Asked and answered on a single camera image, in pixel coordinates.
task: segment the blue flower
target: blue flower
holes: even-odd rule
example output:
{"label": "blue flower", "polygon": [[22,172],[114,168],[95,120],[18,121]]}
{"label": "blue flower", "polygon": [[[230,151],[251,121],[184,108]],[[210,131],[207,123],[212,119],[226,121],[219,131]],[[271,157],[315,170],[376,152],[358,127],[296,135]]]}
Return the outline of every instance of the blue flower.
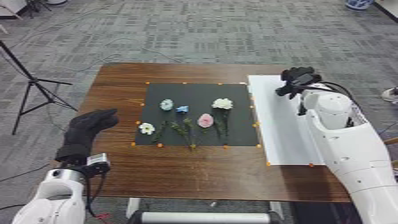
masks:
{"label": "blue flower", "polygon": [[189,113],[189,106],[182,106],[177,108],[178,113]]}

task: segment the tripod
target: tripod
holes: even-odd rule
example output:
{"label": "tripod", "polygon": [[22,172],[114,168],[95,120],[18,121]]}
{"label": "tripod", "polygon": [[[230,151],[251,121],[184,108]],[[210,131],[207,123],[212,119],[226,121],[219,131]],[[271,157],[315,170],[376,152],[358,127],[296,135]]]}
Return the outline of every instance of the tripod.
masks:
{"label": "tripod", "polygon": [[[65,101],[65,99],[56,95],[56,93],[49,90],[49,88],[42,85],[40,82],[50,82],[56,83],[58,85],[72,85],[72,83],[68,82],[59,82],[49,79],[38,79],[33,74],[29,73],[27,68],[24,67],[24,64],[4,44],[4,41],[0,40],[0,47],[13,59],[13,62],[18,65],[18,68],[22,69],[22,74],[24,76],[29,78],[29,85],[27,85],[27,90],[26,90],[26,95],[24,95],[24,100],[22,100],[22,107],[20,107],[20,112],[18,112],[18,117],[17,117],[17,123],[15,123],[15,128],[13,128],[13,135],[17,134],[17,129],[18,129],[18,125],[20,125],[20,120],[22,120],[22,116],[33,112],[36,109],[40,109],[43,106],[47,106],[50,103],[58,104],[59,106],[70,108],[72,110],[79,111],[77,108],[72,106],[72,104]],[[31,108],[29,110],[26,110],[26,104],[27,104],[27,99],[29,99],[29,93],[31,93],[31,89],[33,87],[36,87],[40,89],[40,92],[47,98],[47,102],[43,104],[40,104],[34,108]]]}

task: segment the wooden table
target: wooden table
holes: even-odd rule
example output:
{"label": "wooden table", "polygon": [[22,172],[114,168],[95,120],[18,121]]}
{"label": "wooden table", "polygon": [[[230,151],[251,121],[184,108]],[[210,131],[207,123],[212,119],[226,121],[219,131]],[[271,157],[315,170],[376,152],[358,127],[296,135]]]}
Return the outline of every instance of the wooden table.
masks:
{"label": "wooden table", "polygon": [[249,74],[276,75],[273,65],[107,64],[81,113],[118,108],[120,124],[95,144],[113,161],[102,196],[349,202],[328,167],[267,166],[264,149],[184,146],[132,147],[148,82],[241,83]]}

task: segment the white board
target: white board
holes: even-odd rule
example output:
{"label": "white board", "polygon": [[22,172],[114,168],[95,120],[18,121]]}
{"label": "white board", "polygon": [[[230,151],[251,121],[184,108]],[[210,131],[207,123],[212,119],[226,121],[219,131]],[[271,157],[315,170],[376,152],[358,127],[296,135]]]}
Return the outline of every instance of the white board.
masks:
{"label": "white board", "polygon": [[306,116],[297,116],[301,95],[294,100],[278,96],[283,87],[280,75],[249,75],[249,91],[255,97],[257,115],[271,165],[326,165]]}

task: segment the carpet floor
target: carpet floor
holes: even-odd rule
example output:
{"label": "carpet floor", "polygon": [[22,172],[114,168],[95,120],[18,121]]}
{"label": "carpet floor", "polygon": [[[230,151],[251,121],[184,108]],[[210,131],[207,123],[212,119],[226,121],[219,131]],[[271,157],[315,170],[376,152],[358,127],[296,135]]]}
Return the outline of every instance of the carpet floor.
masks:
{"label": "carpet floor", "polygon": [[[38,77],[74,83],[59,95],[77,107],[106,63],[278,64],[313,66],[345,85],[377,130],[397,122],[397,106],[381,92],[398,85],[398,26],[374,6],[356,12],[342,0],[74,0],[24,18],[2,20],[11,34],[0,39]],[[58,105],[34,111],[11,136],[27,79],[2,58],[0,71],[2,179],[52,160],[75,112]],[[29,106],[42,102],[34,91]],[[397,135],[398,126],[383,137]],[[398,159],[395,146],[390,152]],[[0,207],[27,202],[45,172],[0,183]],[[223,203],[221,211],[269,208],[260,202]],[[210,209],[205,201],[148,200],[143,206]],[[97,208],[123,217],[127,199],[100,198]],[[0,211],[0,223],[15,213]]]}

